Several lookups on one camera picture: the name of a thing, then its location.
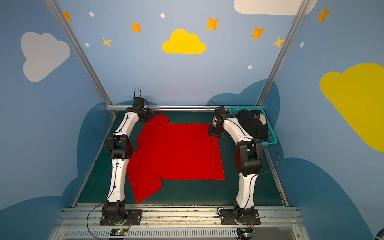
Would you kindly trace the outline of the red t-shirt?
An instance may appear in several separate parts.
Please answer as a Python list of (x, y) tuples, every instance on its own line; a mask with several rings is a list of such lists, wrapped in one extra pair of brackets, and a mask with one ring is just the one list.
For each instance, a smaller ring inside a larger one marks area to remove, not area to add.
[(136, 203), (162, 188), (163, 180), (225, 180), (219, 140), (208, 124), (173, 124), (156, 115), (142, 128), (127, 166)]

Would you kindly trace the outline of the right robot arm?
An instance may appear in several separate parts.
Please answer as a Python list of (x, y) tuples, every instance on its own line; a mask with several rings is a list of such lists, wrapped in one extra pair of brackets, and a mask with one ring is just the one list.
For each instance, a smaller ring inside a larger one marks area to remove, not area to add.
[(221, 114), (209, 125), (209, 136), (222, 138), (229, 133), (236, 144), (235, 168), (239, 173), (239, 189), (233, 210), (234, 218), (255, 216), (254, 192), (263, 166), (263, 143), (249, 135), (233, 114)]

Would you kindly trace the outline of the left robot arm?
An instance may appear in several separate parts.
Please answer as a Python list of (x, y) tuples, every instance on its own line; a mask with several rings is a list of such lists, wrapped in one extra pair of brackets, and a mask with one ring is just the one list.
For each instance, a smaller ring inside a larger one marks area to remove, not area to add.
[(105, 148), (112, 160), (111, 184), (102, 208), (103, 225), (125, 225), (129, 219), (125, 208), (126, 170), (133, 156), (130, 134), (138, 121), (146, 123), (155, 116), (150, 108), (130, 107), (119, 127), (105, 138)]

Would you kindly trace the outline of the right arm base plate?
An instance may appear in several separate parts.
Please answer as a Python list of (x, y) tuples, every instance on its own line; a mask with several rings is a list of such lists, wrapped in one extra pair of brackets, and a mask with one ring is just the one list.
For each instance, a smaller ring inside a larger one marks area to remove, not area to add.
[(219, 209), (217, 214), (222, 225), (260, 225), (261, 219), (256, 209), (238, 212), (236, 209)]

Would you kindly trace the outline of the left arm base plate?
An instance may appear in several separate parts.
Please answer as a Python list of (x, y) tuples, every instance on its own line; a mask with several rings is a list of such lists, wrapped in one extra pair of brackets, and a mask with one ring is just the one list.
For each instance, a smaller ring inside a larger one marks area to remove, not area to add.
[(138, 226), (141, 223), (143, 210), (128, 209), (123, 212), (103, 212), (100, 226)]

